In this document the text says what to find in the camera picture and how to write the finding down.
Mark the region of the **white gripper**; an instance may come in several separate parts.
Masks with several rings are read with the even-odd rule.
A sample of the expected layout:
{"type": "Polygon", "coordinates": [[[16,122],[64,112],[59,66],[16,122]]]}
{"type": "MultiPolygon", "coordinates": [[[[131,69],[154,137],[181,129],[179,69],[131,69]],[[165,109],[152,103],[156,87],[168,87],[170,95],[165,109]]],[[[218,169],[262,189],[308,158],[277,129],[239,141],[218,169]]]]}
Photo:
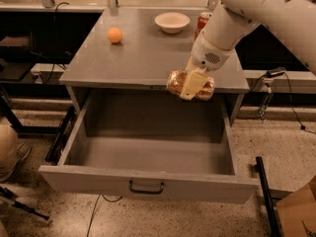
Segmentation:
{"type": "Polygon", "coordinates": [[[205,69],[210,71],[220,69],[233,53],[232,50],[221,50],[209,42],[203,32],[200,32],[194,42],[191,58],[185,69],[184,81],[180,97],[191,100],[207,82],[205,69]]]}

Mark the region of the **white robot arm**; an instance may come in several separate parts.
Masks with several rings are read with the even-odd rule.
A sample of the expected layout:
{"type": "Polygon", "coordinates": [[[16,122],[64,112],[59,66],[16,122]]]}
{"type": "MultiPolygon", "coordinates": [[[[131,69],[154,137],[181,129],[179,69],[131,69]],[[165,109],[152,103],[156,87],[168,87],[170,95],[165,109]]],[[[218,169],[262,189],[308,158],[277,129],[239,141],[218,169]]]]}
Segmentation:
{"type": "Polygon", "coordinates": [[[307,0],[219,0],[194,42],[180,93],[194,98],[237,43],[262,25],[309,71],[316,72],[316,6],[307,0]]]}

